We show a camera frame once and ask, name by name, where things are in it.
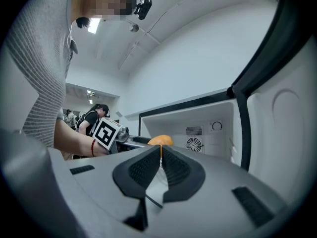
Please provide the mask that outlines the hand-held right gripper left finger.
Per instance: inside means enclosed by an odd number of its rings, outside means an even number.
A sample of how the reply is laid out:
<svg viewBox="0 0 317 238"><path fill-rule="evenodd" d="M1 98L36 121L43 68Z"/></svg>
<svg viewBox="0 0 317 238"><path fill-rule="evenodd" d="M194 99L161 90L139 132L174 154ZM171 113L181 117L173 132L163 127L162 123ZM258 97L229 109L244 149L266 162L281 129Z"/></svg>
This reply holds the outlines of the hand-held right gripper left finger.
<svg viewBox="0 0 317 238"><path fill-rule="evenodd" d="M160 147L68 163L77 188L72 205L89 238L160 238L161 208L149 186L159 169Z"/></svg>

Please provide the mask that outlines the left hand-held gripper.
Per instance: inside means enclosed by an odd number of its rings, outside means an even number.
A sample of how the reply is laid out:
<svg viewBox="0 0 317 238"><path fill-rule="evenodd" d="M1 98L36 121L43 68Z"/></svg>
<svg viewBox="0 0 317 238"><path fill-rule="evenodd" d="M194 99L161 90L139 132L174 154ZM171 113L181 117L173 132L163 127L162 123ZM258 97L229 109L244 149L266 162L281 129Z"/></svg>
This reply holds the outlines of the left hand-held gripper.
<svg viewBox="0 0 317 238"><path fill-rule="evenodd" d="M108 151L118 151L118 143L128 147L144 147L150 141L141 136L129 136L128 127L123 127L110 118L102 118L93 133L93 145L98 143Z"/></svg>

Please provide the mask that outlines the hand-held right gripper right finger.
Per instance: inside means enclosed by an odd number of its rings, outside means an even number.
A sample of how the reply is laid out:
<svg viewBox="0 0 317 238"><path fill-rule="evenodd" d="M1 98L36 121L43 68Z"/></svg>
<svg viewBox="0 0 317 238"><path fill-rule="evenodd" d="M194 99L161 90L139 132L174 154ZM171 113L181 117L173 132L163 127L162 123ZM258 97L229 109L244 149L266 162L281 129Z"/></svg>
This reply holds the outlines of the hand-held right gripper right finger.
<svg viewBox="0 0 317 238"><path fill-rule="evenodd" d="M220 157L165 146L168 191L147 228L156 238L271 238L286 204L263 182Z"/></svg>

